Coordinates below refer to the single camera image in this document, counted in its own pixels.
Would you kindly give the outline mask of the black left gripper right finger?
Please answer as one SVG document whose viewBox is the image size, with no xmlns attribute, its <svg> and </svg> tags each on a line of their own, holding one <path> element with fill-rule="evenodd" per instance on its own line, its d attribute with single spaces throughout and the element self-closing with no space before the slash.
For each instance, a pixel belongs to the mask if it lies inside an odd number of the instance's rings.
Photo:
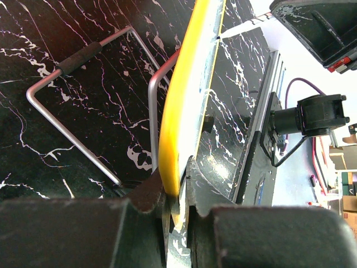
<svg viewBox="0 0 357 268">
<path fill-rule="evenodd" d="M 355 267 L 356 239 L 318 207 L 245 207 L 217 192 L 191 156 L 186 165 L 192 267 Z"/>
</svg>

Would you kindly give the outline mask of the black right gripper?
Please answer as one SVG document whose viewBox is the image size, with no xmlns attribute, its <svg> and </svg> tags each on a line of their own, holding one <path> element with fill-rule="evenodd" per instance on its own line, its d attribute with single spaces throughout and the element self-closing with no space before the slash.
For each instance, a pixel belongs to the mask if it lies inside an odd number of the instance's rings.
<svg viewBox="0 0 357 268">
<path fill-rule="evenodd" d="M 329 72 L 356 70 L 356 1 L 273 1 L 270 11 Z"/>
</svg>

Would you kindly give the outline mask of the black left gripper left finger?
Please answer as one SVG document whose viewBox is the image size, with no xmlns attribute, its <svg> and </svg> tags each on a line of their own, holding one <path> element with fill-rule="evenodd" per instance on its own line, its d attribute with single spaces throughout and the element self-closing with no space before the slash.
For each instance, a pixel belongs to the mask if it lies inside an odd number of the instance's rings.
<svg viewBox="0 0 357 268">
<path fill-rule="evenodd" d="M 2 267 L 165 267 L 158 171 L 123 198 L 1 203 Z"/>
</svg>

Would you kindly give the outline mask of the white marker blue cap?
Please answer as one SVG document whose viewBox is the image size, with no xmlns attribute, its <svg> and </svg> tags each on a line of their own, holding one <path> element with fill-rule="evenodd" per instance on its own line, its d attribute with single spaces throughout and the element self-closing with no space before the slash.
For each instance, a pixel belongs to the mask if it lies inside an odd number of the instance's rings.
<svg viewBox="0 0 357 268">
<path fill-rule="evenodd" d="M 242 34 L 244 32 L 251 31 L 255 28 L 261 27 L 267 21 L 274 21 L 274 20 L 276 20 L 276 18 L 270 12 L 262 14 L 261 16 L 254 17 L 250 20 L 247 20 L 247 21 L 237 25 L 237 26 L 229 28 L 228 30 L 221 33 L 217 37 L 217 40 L 230 38 L 230 37 Z"/>
</svg>

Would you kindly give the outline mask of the white board yellow frame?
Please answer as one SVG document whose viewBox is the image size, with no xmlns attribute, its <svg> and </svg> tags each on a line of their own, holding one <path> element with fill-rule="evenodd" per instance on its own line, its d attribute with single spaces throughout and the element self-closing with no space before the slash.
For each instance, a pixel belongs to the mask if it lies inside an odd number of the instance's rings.
<svg viewBox="0 0 357 268">
<path fill-rule="evenodd" d="M 181 180 L 196 156 L 208 103 L 225 1 L 196 1 L 168 87 L 158 142 L 158 170 L 168 198 L 169 219 L 181 229 L 185 203 Z"/>
</svg>

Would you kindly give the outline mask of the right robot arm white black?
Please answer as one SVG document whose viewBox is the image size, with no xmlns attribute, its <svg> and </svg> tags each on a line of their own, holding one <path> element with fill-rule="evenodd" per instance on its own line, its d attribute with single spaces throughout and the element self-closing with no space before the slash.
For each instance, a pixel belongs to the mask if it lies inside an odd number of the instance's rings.
<svg viewBox="0 0 357 268">
<path fill-rule="evenodd" d="M 273 1 L 270 10 L 325 69 L 356 70 L 356 1 Z M 346 125 L 345 99 L 335 94 L 298 101 L 294 131 L 316 137 Z"/>
</svg>

